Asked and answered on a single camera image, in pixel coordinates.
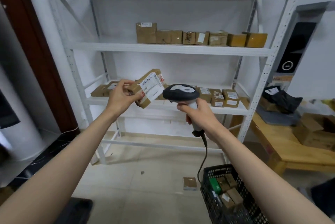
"black plastic bag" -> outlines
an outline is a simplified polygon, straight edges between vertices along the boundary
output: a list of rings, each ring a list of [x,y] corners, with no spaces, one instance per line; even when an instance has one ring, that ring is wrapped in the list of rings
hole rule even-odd
[[[300,105],[303,98],[295,98],[281,90],[279,86],[270,86],[264,88],[263,98],[267,99],[270,103],[274,103],[282,107],[287,113],[294,113]]]

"brown door frame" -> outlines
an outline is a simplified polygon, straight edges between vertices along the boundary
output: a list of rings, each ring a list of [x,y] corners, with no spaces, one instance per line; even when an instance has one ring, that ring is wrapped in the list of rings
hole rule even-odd
[[[0,0],[61,132],[78,127],[31,0]]]

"black plastic crate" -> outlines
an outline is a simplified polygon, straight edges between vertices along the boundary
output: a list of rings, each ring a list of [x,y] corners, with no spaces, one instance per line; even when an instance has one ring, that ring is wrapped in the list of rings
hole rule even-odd
[[[236,189],[243,198],[243,205],[233,211],[222,206],[220,199],[214,196],[213,188],[209,182],[210,178],[221,177],[225,174],[232,174],[237,183]],[[213,224],[269,223],[231,164],[205,168],[200,190]]]

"green package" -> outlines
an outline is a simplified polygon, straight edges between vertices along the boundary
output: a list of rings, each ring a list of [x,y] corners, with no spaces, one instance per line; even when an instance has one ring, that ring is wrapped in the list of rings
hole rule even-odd
[[[212,185],[213,191],[219,195],[221,192],[221,188],[219,183],[217,182],[216,178],[210,178],[209,179],[210,184]]]

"forearm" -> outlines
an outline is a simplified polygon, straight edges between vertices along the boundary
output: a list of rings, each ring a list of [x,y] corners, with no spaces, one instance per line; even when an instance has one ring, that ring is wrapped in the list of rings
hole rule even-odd
[[[116,118],[111,112],[103,112],[84,132],[23,184],[0,207],[1,223],[53,223]]]
[[[220,126],[210,133],[217,139],[270,223],[333,223],[226,128]]]

